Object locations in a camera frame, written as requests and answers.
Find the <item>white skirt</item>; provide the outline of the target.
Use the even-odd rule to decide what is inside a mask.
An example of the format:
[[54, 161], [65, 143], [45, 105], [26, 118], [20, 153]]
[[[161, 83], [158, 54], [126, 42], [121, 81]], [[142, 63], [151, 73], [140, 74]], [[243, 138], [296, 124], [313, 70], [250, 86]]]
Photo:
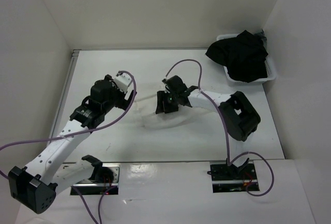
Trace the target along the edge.
[[137, 86], [137, 96], [129, 111], [129, 123], [147, 130], [170, 129], [195, 122], [211, 111], [201, 108], [179, 107], [173, 113], [156, 114], [157, 92], [162, 83], [142, 83]]

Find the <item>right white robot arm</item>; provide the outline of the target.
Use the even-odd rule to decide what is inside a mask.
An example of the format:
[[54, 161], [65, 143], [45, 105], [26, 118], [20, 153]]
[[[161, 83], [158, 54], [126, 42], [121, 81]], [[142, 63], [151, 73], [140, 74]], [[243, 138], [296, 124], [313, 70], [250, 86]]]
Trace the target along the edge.
[[164, 89], [157, 92], [156, 114], [177, 112], [180, 106], [201, 108], [215, 112], [221, 118], [227, 148], [227, 175], [238, 179], [244, 174], [244, 165], [236, 161], [244, 152], [230, 159], [230, 138], [245, 142], [257, 130], [261, 118], [243, 92], [221, 94], [204, 91], [199, 85], [187, 87], [179, 76], [162, 80]]

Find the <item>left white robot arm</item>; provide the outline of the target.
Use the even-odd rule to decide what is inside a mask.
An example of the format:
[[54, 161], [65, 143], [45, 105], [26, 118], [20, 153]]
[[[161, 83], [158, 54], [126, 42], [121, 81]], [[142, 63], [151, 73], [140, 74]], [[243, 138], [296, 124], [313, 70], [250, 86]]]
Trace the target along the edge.
[[63, 163], [93, 132], [114, 125], [126, 115], [137, 94], [136, 86], [133, 75], [127, 71], [96, 81], [65, 127], [55, 138], [47, 140], [49, 145], [24, 167], [14, 166], [8, 172], [11, 196], [41, 214], [59, 193], [75, 183], [101, 180], [103, 163], [91, 155], [68, 167]]

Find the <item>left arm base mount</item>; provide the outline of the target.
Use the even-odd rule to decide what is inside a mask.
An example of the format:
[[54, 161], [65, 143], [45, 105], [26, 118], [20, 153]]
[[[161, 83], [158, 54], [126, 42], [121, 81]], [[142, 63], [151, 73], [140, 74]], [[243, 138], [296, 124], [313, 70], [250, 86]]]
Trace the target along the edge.
[[84, 179], [73, 186], [83, 196], [117, 195], [121, 165], [119, 163], [104, 163], [101, 175], [95, 181]]

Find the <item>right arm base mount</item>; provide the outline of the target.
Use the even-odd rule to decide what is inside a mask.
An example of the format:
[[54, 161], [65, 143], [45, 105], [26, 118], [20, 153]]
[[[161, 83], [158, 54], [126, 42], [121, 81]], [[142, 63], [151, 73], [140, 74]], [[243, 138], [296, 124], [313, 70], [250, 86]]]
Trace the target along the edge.
[[213, 193], [259, 191], [255, 166], [252, 162], [244, 167], [228, 167], [226, 163], [211, 163], [207, 174], [211, 177]]

